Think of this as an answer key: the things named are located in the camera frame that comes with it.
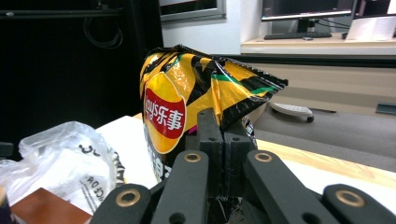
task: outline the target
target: yellow chip bag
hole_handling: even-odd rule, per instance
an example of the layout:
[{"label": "yellow chip bag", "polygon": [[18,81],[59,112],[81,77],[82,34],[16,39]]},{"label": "yellow chip bag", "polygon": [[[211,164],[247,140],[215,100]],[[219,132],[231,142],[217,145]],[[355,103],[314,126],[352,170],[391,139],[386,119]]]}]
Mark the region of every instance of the yellow chip bag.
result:
[{"label": "yellow chip bag", "polygon": [[148,152],[158,180],[169,176],[197,114],[213,108],[225,130],[283,90],[288,81],[236,60],[178,45],[155,49],[140,74],[140,98]]}]

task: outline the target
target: desk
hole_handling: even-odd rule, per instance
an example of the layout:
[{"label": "desk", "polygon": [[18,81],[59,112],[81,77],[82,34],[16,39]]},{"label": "desk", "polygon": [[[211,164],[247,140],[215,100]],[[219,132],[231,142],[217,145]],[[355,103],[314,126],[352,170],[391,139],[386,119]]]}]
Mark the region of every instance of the desk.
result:
[{"label": "desk", "polygon": [[[141,117],[123,117],[97,129],[120,154],[125,178],[152,188],[157,184],[143,134]],[[396,214],[396,174],[349,161],[258,140],[259,149],[277,154],[303,184],[317,193],[343,183],[361,189]]]},{"label": "desk", "polygon": [[[394,118],[378,114],[376,109],[379,103],[396,104],[396,38],[358,42],[345,41],[340,35],[312,41],[264,40],[260,36],[243,43],[241,53],[254,57],[251,66],[289,80],[273,102]],[[265,60],[271,55],[277,60]],[[302,57],[308,60],[295,60]],[[284,58],[293,60],[282,63]]]},{"label": "desk", "polygon": [[315,55],[396,55],[396,38],[391,41],[361,42],[344,40],[340,33],[329,38],[264,40],[263,36],[241,45],[242,54]]}]

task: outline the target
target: crumpled packaging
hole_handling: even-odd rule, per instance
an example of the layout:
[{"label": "crumpled packaging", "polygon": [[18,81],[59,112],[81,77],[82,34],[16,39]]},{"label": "crumpled packaging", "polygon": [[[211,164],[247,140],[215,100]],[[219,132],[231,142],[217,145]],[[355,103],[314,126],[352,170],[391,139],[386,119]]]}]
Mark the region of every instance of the crumpled packaging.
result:
[{"label": "crumpled packaging", "polygon": [[123,184],[117,152],[87,124],[69,121],[23,138],[20,153],[21,161],[0,161],[11,206],[43,188],[93,214]]},{"label": "crumpled packaging", "polygon": [[185,149],[185,136],[196,133],[200,111],[213,108],[225,130],[287,85],[245,63],[182,45],[153,50],[141,70],[140,97],[157,179],[171,173],[176,155]]}]

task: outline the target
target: computer monitor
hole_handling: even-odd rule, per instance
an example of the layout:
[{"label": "computer monitor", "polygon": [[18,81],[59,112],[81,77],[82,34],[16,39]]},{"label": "computer monitor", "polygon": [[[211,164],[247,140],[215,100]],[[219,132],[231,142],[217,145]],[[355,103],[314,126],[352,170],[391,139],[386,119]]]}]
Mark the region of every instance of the computer monitor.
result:
[{"label": "computer monitor", "polygon": [[354,19],[396,16],[396,0],[357,0]]},{"label": "computer monitor", "polygon": [[262,21],[299,20],[307,32],[310,19],[351,16],[354,0],[262,0]]}]

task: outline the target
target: cable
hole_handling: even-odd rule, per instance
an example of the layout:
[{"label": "cable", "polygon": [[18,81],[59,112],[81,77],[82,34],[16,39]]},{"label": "cable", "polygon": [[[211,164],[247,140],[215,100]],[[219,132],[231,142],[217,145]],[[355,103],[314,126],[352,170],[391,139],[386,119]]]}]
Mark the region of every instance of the cable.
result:
[{"label": "cable", "polygon": [[317,22],[317,24],[322,25],[322,26],[327,26],[327,27],[333,27],[333,28],[338,28],[338,29],[346,29],[349,30],[349,27],[341,27],[341,26],[331,26],[331,25],[326,25],[320,22]]},{"label": "cable", "polygon": [[331,22],[331,23],[333,23],[333,24],[337,24],[337,25],[342,25],[342,26],[345,26],[345,27],[347,27],[347,28],[349,28],[350,26],[348,26],[348,25],[345,25],[345,24],[343,24],[343,23],[339,23],[339,22],[335,22],[335,21],[329,21],[329,20],[326,20],[326,19],[322,19],[322,18],[320,18],[320,20],[323,20],[323,21],[327,21],[327,22]]},{"label": "cable", "polygon": [[119,26],[117,26],[117,32],[112,40],[107,41],[107,42],[100,42],[100,41],[95,40],[95,38],[93,38],[93,36],[91,35],[91,32],[90,32],[90,26],[91,26],[92,19],[93,18],[85,18],[84,19],[83,29],[84,29],[85,36],[88,38],[88,40],[93,45],[95,45],[96,47],[101,48],[101,49],[116,49],[122,44],[123,34],[122,34],[122,30]]}]

